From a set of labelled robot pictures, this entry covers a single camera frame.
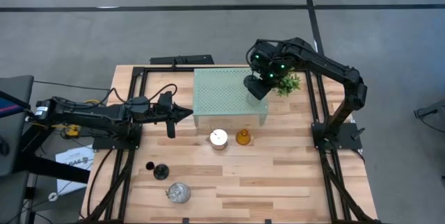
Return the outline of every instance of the floor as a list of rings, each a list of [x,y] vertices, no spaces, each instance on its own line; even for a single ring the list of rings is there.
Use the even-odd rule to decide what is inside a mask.
[[[306,4],[307,0],[0,0],[1,8],[110,7],[206,4]],[[444,4],[445,0],[313,0],[315,5]],[[323,49],[356,67],[369,87],[354,114],[362,135],[379,219],[441,223],[445,219],[444,134],[414,118],[413,110],[445,96],[444,9],[316,10]],[[257,38],[300,37],[313,42],[307,10],[0,13],[0,74],[32,74],[40,81],[107,88],[117,64],[148,64],[159,56],[211,54],[217,64],[244,63]],[[104,94],[35,84],[31,103],[53,95],[85,100]],[[442,127],[435,117],[426,119]],[[57,136],[48,157],[76,147]],[[36,202],[56,191],[38,178]],[[84,191],[36,210],[55,223],[75,221]],[[36,223],[45,220],[36,218]]]

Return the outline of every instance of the white paper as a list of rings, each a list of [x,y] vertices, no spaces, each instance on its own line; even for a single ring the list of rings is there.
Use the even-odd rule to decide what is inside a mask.
[[[92,151],[92,149],[87,147],[78,147],[60,154],[56,154],[56,161],[58,163],[65,163],[67,165],[75,166],[77,168],[91,170],[94,156],[95,153]],[[58,195],[64,195],[84,187],[86,187],[86,184],[57,179]]]

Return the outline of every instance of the computer monitor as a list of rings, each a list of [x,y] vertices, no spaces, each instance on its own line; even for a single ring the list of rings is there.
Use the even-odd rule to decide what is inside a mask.
[[[31,105],[0,91],[0,118],[21,113],[23,111],[29,112],[30,109]]]

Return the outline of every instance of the green plant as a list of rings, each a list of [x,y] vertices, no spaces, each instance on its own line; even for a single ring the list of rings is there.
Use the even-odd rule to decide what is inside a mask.
[[[293,72],[289,72],[283,79],[280,80],[278,85],[273,88],[277,92],[278,96],[289,96],[295,89],[300,90],[300,77]]]

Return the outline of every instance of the wooden tabletop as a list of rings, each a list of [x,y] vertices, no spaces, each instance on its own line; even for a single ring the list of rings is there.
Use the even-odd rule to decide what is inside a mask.
[[[121,97],[128,94],[133,67],[116,67],[112,87]],[[131,174],[125,222],[180,223],[182,218],[190,218],[191,223],[263,223],[270,218],[273,223],[328,223],[320,158],[310,131],[313,120],[306,78],[303,73],[298,76],[301,90],[289,97],[278,97],[274,92],[268,94],[269,115],[263,126],[249,125],[252,141],[247,146],[239,145],[235,135],[241,130],[238,126],[249,123],[236,116],[209,119],[209,124],[200,124],[198,129],[193,117],[187,117],[176,126],[174,139],[167,137],[164,123],[144,125]],[[153,95],[168,83],[178,86],[174,102],[191,109],[192,72],[150,72],[145,95]],[[330,112],[333,112],[343,99],[343,86],[327,78],[324,84]],[[314,89],[323,119],[317,87]],[[109,104],[118,102],[114,95],[108,101]],[[209,134],[217,128],[229,134],[229,145],[223,151],[216,151],[209,144]],[[102,150],[95,155],[87,192],[106,153]],[[92,209],[110,187],[115,153],[111,153],[100,170],[93,189]],[[348,150],[340,150],[339,156],[349,193],[365,213],[377,218],[363,161]],[[154,179],[153,172],[145,169],[148,161],[168,165],[169,177],[163,181]],[[175,182],[190,186],[191,198],[187,203],[175,204],[165,196],[165,190]],[[120,195],[118,192],[115,198],[114,218],[118,215]],[[334,196],[342,218],[337,190]],[[86,216],[87,197],[88,194],[83,201],[83,216]]]

